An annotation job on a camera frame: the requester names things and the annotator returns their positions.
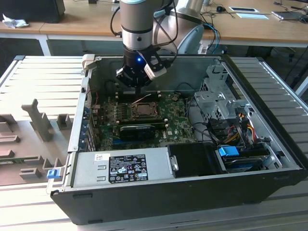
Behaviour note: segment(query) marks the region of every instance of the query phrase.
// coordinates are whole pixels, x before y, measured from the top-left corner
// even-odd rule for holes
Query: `computer case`
[[[24,19],[45,23],[58,23],[64,15],[63,0],[2,0],[2,14],[12,19]]]

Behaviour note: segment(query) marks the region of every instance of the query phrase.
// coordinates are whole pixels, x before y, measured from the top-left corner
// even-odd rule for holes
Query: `yellow wire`
[[[234,139],[238,138],[238,136],[239,136],[239,133],[236,133],[234,136],[232,136],[230,139],[228,139],[226,141],[226,143],[229,143],[229,142],[233,141]]]

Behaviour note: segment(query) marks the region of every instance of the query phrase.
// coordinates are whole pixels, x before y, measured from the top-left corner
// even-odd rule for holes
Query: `black plastic cover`
[[[183,143],[168,146],[169,155],[175,156],[179,170],[176,178],[222,174],[214,146],[211,143]]]

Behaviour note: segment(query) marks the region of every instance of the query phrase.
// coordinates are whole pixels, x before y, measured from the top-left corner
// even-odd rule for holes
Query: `paper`
[[[23,26],[28,26],[29,25],[23,19],[11,19],[11,18],[6,17],[4,14],[3,14],[2,22],[7,27],[10,27],[10,28],[13,28],[13,29],[15,29],[16,27],[23,27]]]
[[[254,18],[254,19],[269,19],[263,14],[256,13],[236,13],[240,18]]]

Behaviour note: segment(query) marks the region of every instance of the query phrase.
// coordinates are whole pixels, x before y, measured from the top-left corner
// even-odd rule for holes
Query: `red wire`
[[[231,129],[234,128],[234,127],[235,126],[232,126],[232,127],[229,128],[229,130],[228,130],[228,137],[230,136]]]

